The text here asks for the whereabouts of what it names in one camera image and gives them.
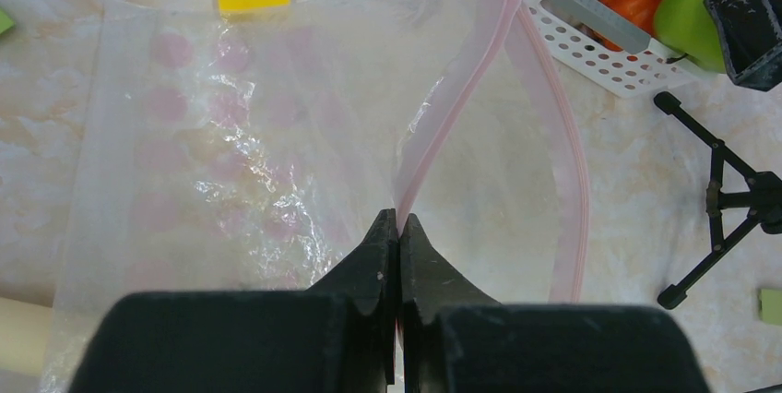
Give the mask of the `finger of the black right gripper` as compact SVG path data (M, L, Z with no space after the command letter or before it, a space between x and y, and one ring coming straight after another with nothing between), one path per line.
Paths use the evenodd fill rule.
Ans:
M781 0L704 0L730 81L769 91L781 83Z

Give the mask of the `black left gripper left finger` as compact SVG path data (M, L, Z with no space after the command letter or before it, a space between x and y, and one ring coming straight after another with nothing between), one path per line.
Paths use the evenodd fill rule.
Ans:
M328 355L337 364L339 386L395 383L398 261L397 214L386 208L361 242L306 290L335 295L347 307L339 349Z

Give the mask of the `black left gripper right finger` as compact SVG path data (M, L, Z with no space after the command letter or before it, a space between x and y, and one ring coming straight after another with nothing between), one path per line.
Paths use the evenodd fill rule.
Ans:
M446 307L497 305L432 245L409 214L399 239L399 339L407 392L454 392L438 313Z

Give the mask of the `clear zip top bag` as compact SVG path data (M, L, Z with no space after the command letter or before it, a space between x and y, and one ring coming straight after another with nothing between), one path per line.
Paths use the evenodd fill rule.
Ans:
M40 391L122 296L309 287L384 208L497 300L576 302L586 163L536 4L107 2Z

